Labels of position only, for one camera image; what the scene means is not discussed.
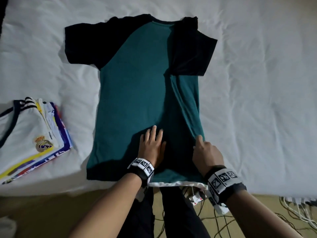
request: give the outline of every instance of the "white bed sheet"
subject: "white bed sheet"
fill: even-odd
[[[317,0],[9,0],[0,39],[0,103],[53,101],[74,148],[0,186],[0,195],[106,188],[86,180],[100,83],[69,64],[64,27],[150,13],[197,16],[218,43],[199,78],[206,139],[250,192],[317,197]]]

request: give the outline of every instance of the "green t-shirt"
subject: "green t-shirt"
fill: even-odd
[[[157,125],[167,141],[152,182],[203,182],[192,163],[199,118],[198,77],[216,40],[197,30],[197,18],[159,21],[151,15],[111,18],[65,28],[70,63],[100,70],[100,101],[90,180],[117,181],[137,157],[140,135]]]

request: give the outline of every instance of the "stack of folded clothes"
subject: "stack of folded clothes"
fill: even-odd
[[[14,100],[0,114],[0,184],[7,184],[70,150],[72,143],[54,103]]]

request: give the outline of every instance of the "floor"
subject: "floor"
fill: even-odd
[[[56,238],[67,237],[69,230],[77,223],[77,221],[89,210],[92,204],[100,197],[104,191],[98,190],[88,192],[79,196],[71,197],[68,195],[55,196],[37,196],[37,197],[2,197],[0,198],[0,217],[9,216],[18,224],[16,238]],[[317,237],[316,231],[305,229],[309,225],[303,221],[295,220],[289,216],[287,210],[282,207],[279,202],[279,197],[276,196],[256,196],[260,201],[267,205],[272,211],[280,213],[293,223],[296,229],[305,238]],[[199,212],[200,204],[195,206]],[[157,219],[162,219],[163,205],[161,193],[157,190],[154,195],[153,213]],[[206,201],[201,218],[214,217],[214,211],[209,201]],[[217,218],[219,229],[223,238],[229,238],[229,233],[232,238],[244,237],[240,228],[233,218],[227,217],[228,229],[224,227],[225,221],[223,217]],[[217,233],[216,220],[204,219],[211,237]],[[154,237],[157,237],[162,230],[163,221],[156,220],[154,227]]]

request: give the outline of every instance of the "trousers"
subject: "trousers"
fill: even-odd
[[[165,233],[167,238],[210,238],[193,205],[179,187],[162,187]],[[142,200],[134,200],[117,238],[154,238],[153,188]]]

